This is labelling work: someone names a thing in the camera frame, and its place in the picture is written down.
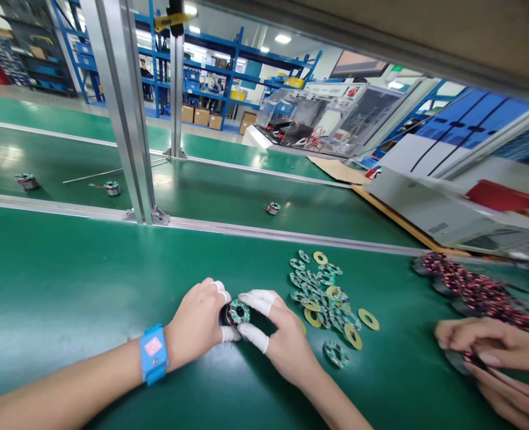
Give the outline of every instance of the screen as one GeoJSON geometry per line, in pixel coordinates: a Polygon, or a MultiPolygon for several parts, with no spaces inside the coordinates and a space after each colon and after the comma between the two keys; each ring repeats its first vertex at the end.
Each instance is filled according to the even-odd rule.
{"type": "Polygon", "coordinates": [[[381,76],[388,63],[356,54],[350,51],[343,51],[330,74],[331,78],[371,78],[381,76]]]}

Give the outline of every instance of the hand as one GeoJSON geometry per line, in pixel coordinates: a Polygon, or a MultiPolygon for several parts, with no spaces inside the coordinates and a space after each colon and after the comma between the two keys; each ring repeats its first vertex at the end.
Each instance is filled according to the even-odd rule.
{"type": "Polygon", "coordinates": [[[288,382],[303,389],[312,375],[319,371],[323,373],[302,332],[300,320],[275,291],[252,290],[239,295],[238,299],[268,317],[278,327],[270,338],[248,322],[240,324],[238,331],[266,354],[288,382]]]}
{"type": "Polygon", "coordinates": [[[218,324],[219,311],[230,301],[222,282],[212,278],[190,289],[164,328],[169,371],[196,360],[219,343],[240,340],[236,329],[218,324]]]}
{"type": "Polygon", "coordinates": [[[490,369],[466,363],[478,381],[478,389],[493,410],[520,430],[529,430],[529,385],[490,369]]]}
{"type": "Polygon", "coordinates": [[[440,321],[440,348],[469,351],[490,367],[529,370],[529,333],[491,318],[440,321]]]}

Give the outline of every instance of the metal bracket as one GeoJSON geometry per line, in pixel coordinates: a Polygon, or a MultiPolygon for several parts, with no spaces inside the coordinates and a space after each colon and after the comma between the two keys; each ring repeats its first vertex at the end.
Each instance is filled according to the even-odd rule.
{"type": "Polygon", "coordinates": [[[152,223],[154,225],[163,225],[167,226],[169,225],[170,216],[168,216],[165,212],[161,211],[158,206],[155,206],[152,210],[152,223]]]}
{"type": "MultiPolygon", "coordinates": [[[[125,214],[122,218],[123,221],[135,222],[136,218],[134,215],[134,210],[128,209],[125,211],[125,214]]],[[[155,206],[152,210],[152,224],[167,226],[169,225],[170,216],[165,212],[161,211],[158,206],[155,206]]]]}
{"type": "MultiPolygon", "coordinates": [[[[168,148],[168,150],[163,152],[163,155],[172,157],[172,148],[168,148]]],[[[182,148],[181,148],[181,154],[179,155],[179,158],[188,158],[188,155],[182,150],[182,148]]]]}
{"type": "Polygon", "coordinates": [[[136,221],[137,218],[134,216],[134,210],[133,209],[127,209],[125,211],[125,215],[123,215],[123,218],[121,218],[123,221],[136,221]]]}

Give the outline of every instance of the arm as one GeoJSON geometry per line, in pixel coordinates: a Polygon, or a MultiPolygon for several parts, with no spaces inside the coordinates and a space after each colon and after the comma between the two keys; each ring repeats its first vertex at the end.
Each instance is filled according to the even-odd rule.
{"type": "MultiPolygon", "coordinates": [[[[217,343],[239,340],[218,325],[220,308],[230,302],[221,282],[196,284],[165,326],[168,372],[206,353],[217,343]]],[[[0,429],[80,429],[123,394],[143,383],[139,339],[60,369],[0,397],[0,429]]]]}
{"type": "Polygon", "coordinates": [[[275,291],[252,290],[238,298],[278,327],[270,338],[249,323],[240,324],[239,332],[270,359],[288,382],[302,391],[332,430],[372,428],[322,369],[306,341],[298,317],[275,291]]]}
{"type": "Polygon", "coordinates": [[[490,318],[441,321],[436,338],[442,349],[473,352],[487,371],[466,363],[494,411],[521,430],[529,430],[529,385],[493,369],[529,371],[529,333],[490,318]]]}

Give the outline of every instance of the ceiling light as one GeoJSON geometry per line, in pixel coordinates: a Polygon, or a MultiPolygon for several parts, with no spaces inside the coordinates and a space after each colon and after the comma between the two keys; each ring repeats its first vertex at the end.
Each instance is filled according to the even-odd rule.
{"type": "Polygon", "coordinates": [[[401,82],[397,82],[397,81],[392,81],[388,84],[388,87],[389,88],[395,88],[397,90],[399,90],[400,88],[403,88],[403,84],[401,82]]]}
{"type": "Polygon", "coordinates": [[[274,40],[281,44],[287,44],[292,40],[292,38],[284,35],[278,35],[274,38],[274,40]]]}
{"type": "Polygon", "coordinates": [[[185,14],[187,15],[196,15],[197,9],[193,5],[185,5],[185,14]]]}
{"type": "Polygon", "coordinates": [[[151,41],[151,34],[144,32],[143,30],[135,30],[135,34],[137,35],[137,39],[143,39],[146,41],[151,41]]]}

